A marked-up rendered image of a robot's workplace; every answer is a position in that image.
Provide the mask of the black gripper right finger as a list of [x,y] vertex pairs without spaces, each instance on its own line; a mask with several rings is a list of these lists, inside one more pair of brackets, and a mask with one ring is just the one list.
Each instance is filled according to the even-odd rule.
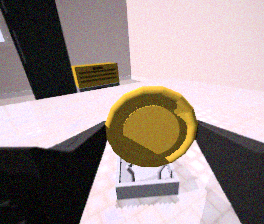
[[197,122],[196,144],[241,224],[264,224],[264,142]]

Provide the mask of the yellow plate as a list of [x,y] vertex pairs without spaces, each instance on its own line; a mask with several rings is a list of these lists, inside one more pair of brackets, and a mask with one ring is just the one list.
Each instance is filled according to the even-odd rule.
[[188,151],[198,122],[182,94],[163,86],[143,86],[111,107],[105,127],[108,143],[124,161],[159,167]]

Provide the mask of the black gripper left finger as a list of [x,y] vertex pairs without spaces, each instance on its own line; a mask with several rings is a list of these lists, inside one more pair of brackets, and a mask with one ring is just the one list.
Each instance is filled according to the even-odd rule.
[[34,186],[50,224],[79,224],[106,148],[105,123],[48,148],[0,146],[0,184]]

